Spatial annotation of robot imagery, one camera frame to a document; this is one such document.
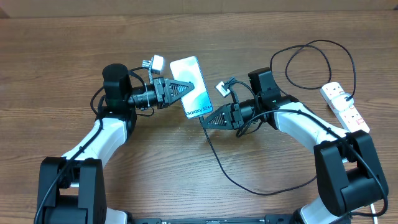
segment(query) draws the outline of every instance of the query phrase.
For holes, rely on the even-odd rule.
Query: power plug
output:
[[[345,130],[355,132],[362,129],[367,133],[370,132],[365,120],[354,106],[354,99],[346,101],[350,94],[345,93],[339,83],[327,83],[320,92]]]

